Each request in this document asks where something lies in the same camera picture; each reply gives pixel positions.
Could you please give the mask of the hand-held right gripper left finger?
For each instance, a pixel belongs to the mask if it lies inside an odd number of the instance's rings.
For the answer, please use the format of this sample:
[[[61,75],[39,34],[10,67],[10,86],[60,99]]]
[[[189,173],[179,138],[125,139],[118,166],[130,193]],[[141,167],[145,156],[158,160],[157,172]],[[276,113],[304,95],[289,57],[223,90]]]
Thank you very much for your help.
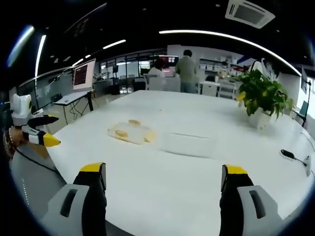
[[[48,202],[41,219],[50,236],[105,236],[106,164],[80,169],[72,184],[62,187]]]

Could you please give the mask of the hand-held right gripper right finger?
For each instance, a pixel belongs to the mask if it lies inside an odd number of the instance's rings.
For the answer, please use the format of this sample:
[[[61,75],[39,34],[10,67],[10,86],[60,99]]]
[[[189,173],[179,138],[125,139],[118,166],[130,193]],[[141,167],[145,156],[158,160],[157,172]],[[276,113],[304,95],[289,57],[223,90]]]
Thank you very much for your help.
[[[283,220],[276,201],[241,167],[222,166],[221,236],[276,236]]]

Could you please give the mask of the person's left hand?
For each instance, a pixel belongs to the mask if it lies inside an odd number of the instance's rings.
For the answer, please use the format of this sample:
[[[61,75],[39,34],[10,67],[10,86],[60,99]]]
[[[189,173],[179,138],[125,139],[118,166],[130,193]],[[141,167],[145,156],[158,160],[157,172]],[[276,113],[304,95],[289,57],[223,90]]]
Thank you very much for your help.
[[[24,139],[23,132],[21,129],[11,127],[9,130],[9,137],[11,146],[17,148],[21,144],[25,144],[27,141]]]

